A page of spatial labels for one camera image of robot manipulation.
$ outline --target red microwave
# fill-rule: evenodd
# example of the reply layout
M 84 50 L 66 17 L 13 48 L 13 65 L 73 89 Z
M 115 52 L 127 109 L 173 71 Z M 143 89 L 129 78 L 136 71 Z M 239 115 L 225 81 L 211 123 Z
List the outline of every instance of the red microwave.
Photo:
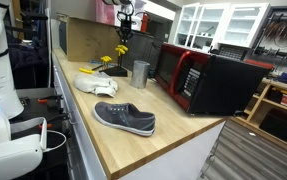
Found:
M 163 44 L 156 81 L 188 113 L 243 112 L 269 69 Z

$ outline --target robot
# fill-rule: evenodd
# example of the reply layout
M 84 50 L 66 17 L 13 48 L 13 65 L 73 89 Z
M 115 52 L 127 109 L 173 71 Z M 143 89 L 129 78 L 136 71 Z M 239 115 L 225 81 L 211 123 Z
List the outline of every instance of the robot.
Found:
M 35 118 L 10 124 L 23 106 L 14 88 L 3 18 L 11 0 L 0 0 L 0 179 L 13 179 L 35 169 L 46 149 L 46 120 Z M 42 124 L 42 133 L 11 140 L 11 133 Z

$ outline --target microwave handle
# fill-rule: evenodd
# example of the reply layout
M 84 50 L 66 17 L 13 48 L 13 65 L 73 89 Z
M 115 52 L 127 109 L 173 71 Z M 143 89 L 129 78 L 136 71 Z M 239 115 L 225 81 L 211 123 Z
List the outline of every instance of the microwave handle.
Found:
M 175 87 L 175 83 L 176 83 L 176 80 L 177 80 L 177 76 L 179 75 L 179 71 L 181 69 L 181 66 L 183 64 L 183 61 L 184 59 L 186 59 L 186 57 L 188 57 L 189 55 L 191 54 L 191 51 L 185 51 L 182 56 L 180 57 L 180 60 L 174 70 L 174 74 L 173 74 L 173 77 L 172 77 L 172 80 L 171 80 L 171 85 L 170 85 L 170 93 L 172 95 L 175 94 L 174 92 L 174 87 Z

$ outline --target cabinet door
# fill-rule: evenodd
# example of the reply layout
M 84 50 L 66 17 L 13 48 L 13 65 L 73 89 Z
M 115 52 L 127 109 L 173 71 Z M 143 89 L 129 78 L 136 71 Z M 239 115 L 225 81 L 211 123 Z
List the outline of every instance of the cabinet door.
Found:
M 191 37 L 192 27 L 199 8 L 199 3 L 183 6 L 174 36 L 175 45 L 187 46 Z
M 251 47 L 268 13 L 268 8 L 268 3 L 232 5 L 220 42 Z
M 208 51 L 220 32 L 222 19 L 227 15 L 229 3 L 205 4 L 197 14 L 192 28 L 193 39 L 190 47 Z

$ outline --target gray sneaker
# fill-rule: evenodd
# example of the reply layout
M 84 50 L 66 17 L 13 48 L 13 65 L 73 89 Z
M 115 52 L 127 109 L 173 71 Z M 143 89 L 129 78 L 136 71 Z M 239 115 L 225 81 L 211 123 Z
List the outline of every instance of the gray sneaker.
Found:
M 102 124 L 130 131 L 141 136 L 154 133 L 155 116 L 140 112 L 133 104 L 108 104 L 99 102 L 94 107 L 94 115 Z

